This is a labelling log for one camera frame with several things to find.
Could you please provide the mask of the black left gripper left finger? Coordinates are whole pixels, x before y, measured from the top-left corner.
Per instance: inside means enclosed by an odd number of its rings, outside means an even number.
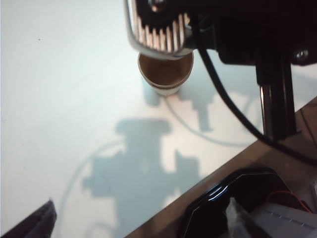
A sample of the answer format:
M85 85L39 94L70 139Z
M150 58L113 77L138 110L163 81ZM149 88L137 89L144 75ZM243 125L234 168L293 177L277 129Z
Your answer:
M50 238L57 220L54 202L50 199L11 228L1 238Z

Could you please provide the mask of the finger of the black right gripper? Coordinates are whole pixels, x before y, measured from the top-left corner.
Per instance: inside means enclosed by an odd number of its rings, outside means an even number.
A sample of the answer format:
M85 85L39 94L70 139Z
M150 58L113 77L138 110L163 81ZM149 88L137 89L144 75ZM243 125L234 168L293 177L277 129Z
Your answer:
M181 51L190 34L190 18L178 11L174 0L135 1L135 37L154 51Z

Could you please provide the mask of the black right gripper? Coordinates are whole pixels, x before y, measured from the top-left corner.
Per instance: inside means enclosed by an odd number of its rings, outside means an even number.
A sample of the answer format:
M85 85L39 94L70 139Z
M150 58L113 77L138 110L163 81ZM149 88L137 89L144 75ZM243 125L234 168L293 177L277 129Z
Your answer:
M297 65L317 61L315 0L195 0L190 15L199 13L211 28L195 38L197 47L217 51L224 63L253 64L261 50Z

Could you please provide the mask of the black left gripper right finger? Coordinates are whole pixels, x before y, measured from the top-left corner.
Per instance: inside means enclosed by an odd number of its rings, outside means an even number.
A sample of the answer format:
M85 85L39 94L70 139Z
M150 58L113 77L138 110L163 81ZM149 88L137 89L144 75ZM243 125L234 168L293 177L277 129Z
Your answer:
M225 209L228 233L231 238L251 238L251 231L248 227L250 216L246 210L236 201L234 197L229 199Z

